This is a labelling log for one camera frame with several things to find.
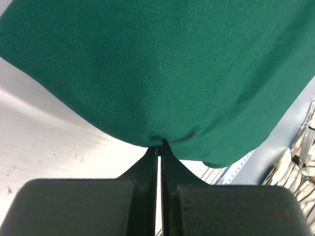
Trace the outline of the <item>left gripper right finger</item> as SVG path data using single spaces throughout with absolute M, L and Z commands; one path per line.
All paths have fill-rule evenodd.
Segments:
M 290 191 L 278 186 L 209 185 L 161 146 L 165 236 L 309 236 Z

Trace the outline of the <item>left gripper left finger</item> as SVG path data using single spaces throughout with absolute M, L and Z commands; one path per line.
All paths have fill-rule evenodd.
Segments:
M 3 236 L 152 236 L 158 150 L 115 179 L 34 179 L 17 193 Z

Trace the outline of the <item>green surgical drape cloth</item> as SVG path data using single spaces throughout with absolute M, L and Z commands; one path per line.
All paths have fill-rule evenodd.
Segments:
M 222 168 L 315 74 L 312 0 L 15 0 L 0 56 L 101 131 Z

